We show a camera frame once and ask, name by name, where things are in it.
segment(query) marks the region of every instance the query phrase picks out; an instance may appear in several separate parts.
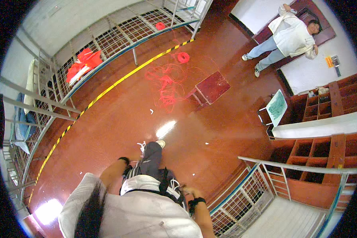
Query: black hair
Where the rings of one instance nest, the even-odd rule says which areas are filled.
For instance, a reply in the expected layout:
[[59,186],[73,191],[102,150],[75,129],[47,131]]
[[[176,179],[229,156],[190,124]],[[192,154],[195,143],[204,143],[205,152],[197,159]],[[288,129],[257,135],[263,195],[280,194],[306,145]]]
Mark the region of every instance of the black hair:
[[107,189],[104,192],[103,198],[100,199],[102,186],[99,182],[95,187],[90,197],[83,204],[82,210],[78,216],[77,224],[74,230],[74,238],[98,238],[100,224],[102,222]]
[[319,22],[319,19],[310,20],[310,21],[308,22],[308,26],[309,26],[311,23],[314,23],[314,24],[319,25],[319,32],[312,34],[312,36],[315,36],[315,35],[319,34],[319,33],[322,31],[321,24],[320,24],[320,22]]

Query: white shirt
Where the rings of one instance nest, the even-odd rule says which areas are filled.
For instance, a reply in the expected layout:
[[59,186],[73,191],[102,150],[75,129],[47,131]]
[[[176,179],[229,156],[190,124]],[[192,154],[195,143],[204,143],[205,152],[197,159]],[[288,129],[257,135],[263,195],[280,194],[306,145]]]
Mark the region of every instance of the white shirt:
[[[79,212],[98,181],[100,179],[94,174],[85,174],[81,183],[67,199],[58,217],[65,238],[74,237]],[[160,182],[153,177],[137,175],[126,180],[122,192],[135,188],[159,191],[159,184]],[[170,198],[150,192],[134,191],[122,196],[107,195],[100,237],[201,238],[202,234],[200,227],[186,210]]]
[[305,23],[293,13],[279,8],[280,17],[272,21],[268,27],[273,33],[277,48],[284,56],[294,57],[306,53],[308,59],[316,58],[313,45],[315,40],[307,31]]

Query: metal grid bed base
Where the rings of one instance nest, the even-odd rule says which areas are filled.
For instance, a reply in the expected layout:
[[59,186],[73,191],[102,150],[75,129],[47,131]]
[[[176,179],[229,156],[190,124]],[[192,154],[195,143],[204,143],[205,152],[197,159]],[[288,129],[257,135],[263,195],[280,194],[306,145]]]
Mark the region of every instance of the metal grid bed base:
[[239,238],[273,201],[259,166],[255,165],[210,216],[217,237]]
[[[190,8],[186,5],[188,1],[178,0],[175,7],[176,1],[145,0],[113,12],[87,27],[54,55],[57,81],[64,95],[61,102],[67,102],[95,73],[125,52],[134,50],[138,45],[164,32],[201,21],[212,0],[196,2],[204,2],[202,11]],[[180,16],[175,14],[175,9],[188,7],[189,10],[180,11]],[[164,23],[166,28],[157,30],[156,24],[159,22]],[[90,48],[93,52],[100,50],[104,62],[75,85],[69,85],[66,83],[68,69],[85,48]]]

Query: black wristband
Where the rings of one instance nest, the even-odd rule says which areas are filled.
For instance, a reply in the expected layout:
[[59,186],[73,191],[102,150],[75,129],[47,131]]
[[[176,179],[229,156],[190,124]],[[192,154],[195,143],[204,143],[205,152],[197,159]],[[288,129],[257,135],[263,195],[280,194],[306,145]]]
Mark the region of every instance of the black wristband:
[[118,160],[120,160],[120,159],[122,159],[126,162],[126,166],[129,166],[130,160],[127,157],[120,157]]
[[192,216],[195,213],[195,207],[197,206],[197,204],[199,202],[205,202],[205,199],[198,197],[198,198],[195,198],[194,200],[190,200],[188,202],[190,216]]
[[205,201],[204,198],[198,197],[198,198],[195,198],[195,199],[193,200],[192,205],[196,206],[199,202],[204,202],[204,203],[206,203],[206,201]]

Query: yellow sign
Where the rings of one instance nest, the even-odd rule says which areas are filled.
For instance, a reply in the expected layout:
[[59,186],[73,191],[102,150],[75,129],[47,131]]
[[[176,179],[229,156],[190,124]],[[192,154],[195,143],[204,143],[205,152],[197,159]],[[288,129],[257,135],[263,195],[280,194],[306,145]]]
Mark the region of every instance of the yellow sign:
[[334,65],[333,65],[333,61],[332,61],[332,58],[330,56],[326,57],[325,58],[325,61],[327,62],[328,64],[328,68],[332,68]]

